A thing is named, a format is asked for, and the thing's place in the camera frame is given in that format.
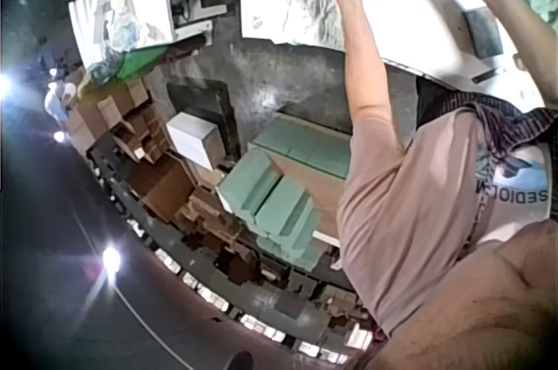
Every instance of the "forearm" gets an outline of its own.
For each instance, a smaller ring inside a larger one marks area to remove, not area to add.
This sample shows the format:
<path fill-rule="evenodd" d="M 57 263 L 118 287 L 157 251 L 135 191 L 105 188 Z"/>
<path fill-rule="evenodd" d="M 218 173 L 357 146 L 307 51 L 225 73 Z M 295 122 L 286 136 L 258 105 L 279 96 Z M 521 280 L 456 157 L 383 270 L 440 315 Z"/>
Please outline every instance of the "forearm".
<path fill-rule="evenodd" d="M 484 0 L 506 28 L 547 106 L 558 107 L 555 32 L 524 0 Z"/>
<path fill-rule="evenodd" d="M 362 0 L 337 0 L 345 45 L 345 87 L 353 123 L 380 116 L 391 121 L 384 62 L 364 12 Z"/>

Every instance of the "white box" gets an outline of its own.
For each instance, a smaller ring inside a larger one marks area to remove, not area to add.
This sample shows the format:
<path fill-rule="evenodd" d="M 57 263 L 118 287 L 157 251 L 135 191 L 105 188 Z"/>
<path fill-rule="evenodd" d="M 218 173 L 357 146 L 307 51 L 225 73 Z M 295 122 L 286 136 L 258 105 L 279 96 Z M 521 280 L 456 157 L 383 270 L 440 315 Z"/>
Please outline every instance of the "white box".
<path fill-rule="evenodd" d="M 219 128 L 209 121 L 179 113 L 167 129 L 178 153 L 204 168 L 213 171 L 225 157 Z"/>

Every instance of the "cable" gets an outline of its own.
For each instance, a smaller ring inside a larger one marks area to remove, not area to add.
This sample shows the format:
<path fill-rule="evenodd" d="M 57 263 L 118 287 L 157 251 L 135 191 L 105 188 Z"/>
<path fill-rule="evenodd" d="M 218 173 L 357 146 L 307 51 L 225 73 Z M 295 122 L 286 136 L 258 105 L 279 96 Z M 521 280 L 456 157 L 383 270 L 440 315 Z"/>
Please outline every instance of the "cable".
<path fill-rule="evenodd" d="M 73 216 L 76 218 L 76 222 L 78 223 L 78 227 L 81 230 L 81 233 L 83 233 L 83 235 L 85 237 L 85 240 L 87 241 L 87 243 L 89 244 L 89 247 L 93 251 L 93 255 L 95 255 L 95 257 L 97 257 L 97 259 L 102 262 L 102 259 L 100 258 L 99 253 L 95 249 L 95 246 L 93 245 L 91 238 L 89 237 L 89 235 L 87 235 L 87 232 L 85 231 L 84 225 L 79 220 L 78 214 L 76 213 L 76 210 L 73 207 L 71 207 L 71 212 L 73 213 Z M 159 335 L 157 335 L 153 331 L 153 329 L 151 329 L 149 327 L 149 325 L 146 323 L 146 321 L 143 320 L 143 318 L 136 312 L 136 310 L 133 308 L 133 306 L 130 305 L 128 300 L 124 297 L 124 295 L 122 294 L 120 289 L 117 287 L 116 282 L 114 283 L 113 287 L 114 287 L 114 291 L 116 292 L 116 294 L 118 295 L 119 299 L 122 301 L 124 306 L 138 320 L 139 324 L 141 326 L 143 326 L 143 328 L 147 331 L 147 333 L 149 333 L 149 335 L 151 335 L 159 343 L 159 345 L 162 346 L 163 349 L 165 349 L 167 351 L 167 353 L 169 353 L 175 360 L 177 360 L 179 363 L 181 363 L 185 368 L 187 368 L 188 370 L 195 370 L 192 366 L 190 366 L 188 363 L 186 363 L 186 361 L 184 361 L 181 358 L 181 356 L 179 356 L 177 353 L 175 353 L 174 350 L 170 346 L 168 346 L 167 343 L 165 343 L 165 341 L 163 341 L 159 337 Z"/>

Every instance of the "ceiling light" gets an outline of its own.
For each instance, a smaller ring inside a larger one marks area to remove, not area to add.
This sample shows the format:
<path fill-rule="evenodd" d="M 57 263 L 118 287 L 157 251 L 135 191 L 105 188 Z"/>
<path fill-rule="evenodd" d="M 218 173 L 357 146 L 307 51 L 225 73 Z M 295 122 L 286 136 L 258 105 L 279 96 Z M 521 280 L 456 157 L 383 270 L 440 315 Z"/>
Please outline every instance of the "ceiling light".
<path fill-rule="evenodd" d="M 0 75 L 0 99 L 10 90 L 11 81 L 7 76 Z"/>
<path fill-rule="evenodd" d="M 64 132 L 56 132 L 54 134 L 54 140 L 57 141 L 58 143 L 64 143 L 64 140 L 66 140 L 66 135 Z"/>
<path fill-rule="evenodd" d="M 116 275 L 120 270 L 120 254 L 112 246 L 109 246 L 103 252 L 103 264 L 105 265 L 106 271 L 109 276 Z"/>

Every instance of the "concrete floor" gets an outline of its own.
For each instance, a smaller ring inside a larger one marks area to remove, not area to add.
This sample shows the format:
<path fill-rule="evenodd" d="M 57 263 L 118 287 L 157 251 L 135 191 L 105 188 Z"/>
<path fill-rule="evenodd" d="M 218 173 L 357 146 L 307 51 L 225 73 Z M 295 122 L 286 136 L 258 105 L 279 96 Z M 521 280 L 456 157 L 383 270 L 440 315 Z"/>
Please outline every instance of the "concrete floor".
<path fill-rule="evenodd" d="M 195 56 L 158 66 L 146 76 L 160 114 L 167 120 L 175 115 L 167 84 L 185 85 L 186 79 L 227 84 L 242 149 L 278 110 L 351 133 L 344 93 L 344 55 L 314 47 L 242 39 L 238 13 L 215 22 L 213 45 Z M 406 143 L 415 127 L 415 77 L 388 66 L 388 80 L 398 130 Z"/>

